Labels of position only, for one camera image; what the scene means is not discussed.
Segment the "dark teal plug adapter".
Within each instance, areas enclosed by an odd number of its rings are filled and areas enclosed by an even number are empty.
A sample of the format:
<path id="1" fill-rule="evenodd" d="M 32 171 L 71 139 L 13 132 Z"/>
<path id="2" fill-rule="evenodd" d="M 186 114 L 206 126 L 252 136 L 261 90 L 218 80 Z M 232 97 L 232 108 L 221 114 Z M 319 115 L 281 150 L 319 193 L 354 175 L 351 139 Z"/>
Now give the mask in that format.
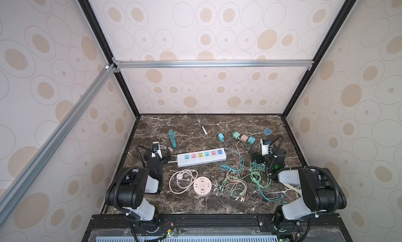
<path id="1" fill-rule="evenodd" d="M 251 144 L 251 145 L 254 144 L 255 141 L 256 141 L 256 138 L 253 137 L 253 136 L 249 136 L 249 138 L 248 138 L 248 140 L 247 140 L 247 142 L 248 142 L 249 144 Z"/>

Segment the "teal blue plug adapter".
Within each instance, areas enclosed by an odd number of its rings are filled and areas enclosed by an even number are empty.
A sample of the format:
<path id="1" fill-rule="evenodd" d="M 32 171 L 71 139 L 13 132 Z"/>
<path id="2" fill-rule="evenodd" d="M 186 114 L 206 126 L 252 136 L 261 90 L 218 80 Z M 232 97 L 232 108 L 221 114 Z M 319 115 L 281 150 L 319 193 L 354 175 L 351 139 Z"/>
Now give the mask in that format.
<path id="1" fill-rule="evenodd" d="M 223 135 L 222 133 L 218 133 L 218 139 L 219 139 L 221 142 L 224 142 L 224 135 Z"/>

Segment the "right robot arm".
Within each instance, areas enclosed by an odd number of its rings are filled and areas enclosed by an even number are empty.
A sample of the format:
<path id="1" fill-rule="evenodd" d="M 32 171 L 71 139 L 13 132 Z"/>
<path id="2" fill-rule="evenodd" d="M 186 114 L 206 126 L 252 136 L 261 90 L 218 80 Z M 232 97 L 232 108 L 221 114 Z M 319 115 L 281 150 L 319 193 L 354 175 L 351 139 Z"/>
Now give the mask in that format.
<path id="1" fill-rule="evenodd" d="M 262 165 L 268 182 L 280 183 L 299 195 L 299 198 L 279 205 L 272 224 L 293 225 L 297 221 L 331 215 L 347 206 L 347 197 L 335 177 L 327 168 L 315 166 L 284 167 L 285 150 L 263 147 L 262 151 L 250 151 L 251 161 Z"/>

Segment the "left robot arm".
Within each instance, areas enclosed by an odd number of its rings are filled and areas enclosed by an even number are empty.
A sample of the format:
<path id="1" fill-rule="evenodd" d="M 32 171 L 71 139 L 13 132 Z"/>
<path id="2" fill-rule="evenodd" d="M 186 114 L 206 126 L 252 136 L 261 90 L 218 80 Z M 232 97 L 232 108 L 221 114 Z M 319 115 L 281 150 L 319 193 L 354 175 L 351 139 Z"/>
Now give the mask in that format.
<path id="1" fill-rule="evenodd" d="M 156 229 L 160 223 L 159 211 L 144 196 L 161 192 L 163 165 L 171 160 L 171 153 L 166 151 L 161 158 L 147 155 L 146 159 L 146 168 L 123 167 L 118 171 L 106 192 L 105 203 L 124 213 L 131 223 Z"/>

